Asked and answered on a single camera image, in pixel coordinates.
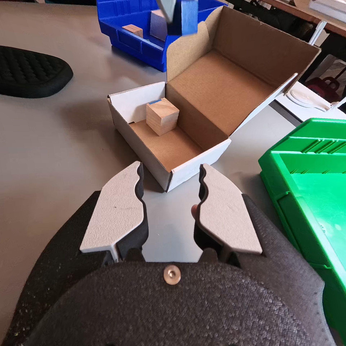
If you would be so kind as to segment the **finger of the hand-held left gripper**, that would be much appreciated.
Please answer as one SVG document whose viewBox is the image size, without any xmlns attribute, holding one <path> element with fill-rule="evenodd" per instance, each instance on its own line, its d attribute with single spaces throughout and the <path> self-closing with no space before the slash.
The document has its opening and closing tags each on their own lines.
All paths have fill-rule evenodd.
<svg viewBox="0 0 346 346">
<path fill-rule="evenodd" d="M 157 0 L 157 4 L 166 22 L 172 23 L 173 17 L 174 17 L 176 0 Z"/>
</svg>

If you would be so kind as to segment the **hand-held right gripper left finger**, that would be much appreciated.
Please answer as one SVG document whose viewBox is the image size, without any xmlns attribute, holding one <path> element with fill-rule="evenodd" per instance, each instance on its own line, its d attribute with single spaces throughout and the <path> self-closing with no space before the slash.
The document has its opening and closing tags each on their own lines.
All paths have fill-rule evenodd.
<svg viewBox="0 0 346 346">
<path fill-rule="evenodd" d="M 127 253 L 141 247 L 148 238 L 143 194 L 143 164 L 135 161 L 102 187 L 80 251 Z"/>
</svg>

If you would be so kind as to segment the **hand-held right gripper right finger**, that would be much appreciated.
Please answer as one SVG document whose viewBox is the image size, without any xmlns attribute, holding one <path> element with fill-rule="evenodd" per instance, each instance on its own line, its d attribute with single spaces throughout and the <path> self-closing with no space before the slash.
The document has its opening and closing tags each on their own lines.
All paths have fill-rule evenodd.
<svg viewBox="0 0 346 346">
<path fill-rule="evenodd" d="M 200 166 L 200 184 L 196 226 L 221 246 L 222 254 L 262 254 L 240 189 L 206 163 Z"/>
</svg>

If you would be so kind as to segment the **blue cube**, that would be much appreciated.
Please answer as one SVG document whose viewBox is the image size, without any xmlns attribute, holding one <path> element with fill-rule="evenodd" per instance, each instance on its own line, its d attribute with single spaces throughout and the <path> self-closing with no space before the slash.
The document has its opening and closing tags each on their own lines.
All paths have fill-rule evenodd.
<svg viewBox="0 0 346 346">
<path fill-rule="evenodd" d="M 175 4 L 169 35 L 186 36 L 198 31 L 198 0 L 178 0 Z"/>
</svg>

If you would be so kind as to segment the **blue plastic bin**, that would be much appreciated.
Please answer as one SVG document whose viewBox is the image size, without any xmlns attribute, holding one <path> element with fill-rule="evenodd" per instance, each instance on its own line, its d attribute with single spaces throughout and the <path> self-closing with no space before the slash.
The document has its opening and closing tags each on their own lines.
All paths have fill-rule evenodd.
<svg viewBox="0 0 346 346">
<path fill-rule="evenodd" d="M 215 0 L 198 1 L 198 23 L 225 3 Z M 154 0 L 105 0 L 97 1 L 97 15 L 101 32 L 110 38 L 112 46 L 118 48 L 159 71 L 167 71 L 168 46 L 180 36 L 169 35 L 165 42 L 150 35 L 150 12 L 158 10 Z M 143 38 L 122 28 L 134 24 L 143 29 Z"/>
</svg>

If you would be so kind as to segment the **green plastic bin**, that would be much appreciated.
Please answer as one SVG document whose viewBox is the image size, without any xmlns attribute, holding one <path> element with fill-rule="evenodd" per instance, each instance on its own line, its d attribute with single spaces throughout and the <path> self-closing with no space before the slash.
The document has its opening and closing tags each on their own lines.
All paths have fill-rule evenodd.
<svg viewBox="0 0 346 346">
<path fill-rule="evenodd" d="M 258 160 L 287 237 L 325 282 L 328 324 L 346 333 L 346 121 L 311 118 Z"/>
</svg>

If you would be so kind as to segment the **wooden cube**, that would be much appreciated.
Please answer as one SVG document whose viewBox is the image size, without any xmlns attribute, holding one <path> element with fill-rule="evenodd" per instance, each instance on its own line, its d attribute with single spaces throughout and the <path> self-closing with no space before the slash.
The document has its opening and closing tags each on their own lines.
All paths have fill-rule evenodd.
<svg viewBox="0 0 346 346">
<path fill-rule="evenodd" d="M 165 97 L 146 104 L 146 123 L 158 135 L 176 127 L 179 109 Z"/>
<path fill-rule="evenodd" d="M 122 26 L 122 28 L 138 37 L 143 38 L 143 29 L 134 24 L 128 24 L 128 25 Z"/>
</svg>

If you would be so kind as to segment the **black mesh cushion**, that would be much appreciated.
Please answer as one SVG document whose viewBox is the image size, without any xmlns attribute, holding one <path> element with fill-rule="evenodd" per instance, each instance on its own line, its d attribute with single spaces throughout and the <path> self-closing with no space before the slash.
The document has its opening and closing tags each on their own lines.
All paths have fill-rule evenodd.
<svg viewBox="0 0 346 346">
<path fill-rule="evenodd" d="M 47 54 L 0 46 L 0 94 L 36 99 L 60 92 L 72 79 L 64 60 Z"/>
</svg>

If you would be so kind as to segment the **red plastic cart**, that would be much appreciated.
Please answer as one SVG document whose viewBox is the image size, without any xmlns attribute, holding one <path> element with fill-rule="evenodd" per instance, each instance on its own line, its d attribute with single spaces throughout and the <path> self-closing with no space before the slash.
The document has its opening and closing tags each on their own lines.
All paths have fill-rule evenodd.
<svg viewBox="0 0 346 346">
<path fill-rule="evenodd" d="M 326 77 L 324 79 L 314 77 L 308 80 L 305 86 L 329 103 L 339 102 L 341 100 L 337 94 L 340 83 L 333 77 Z"/>
</svg>

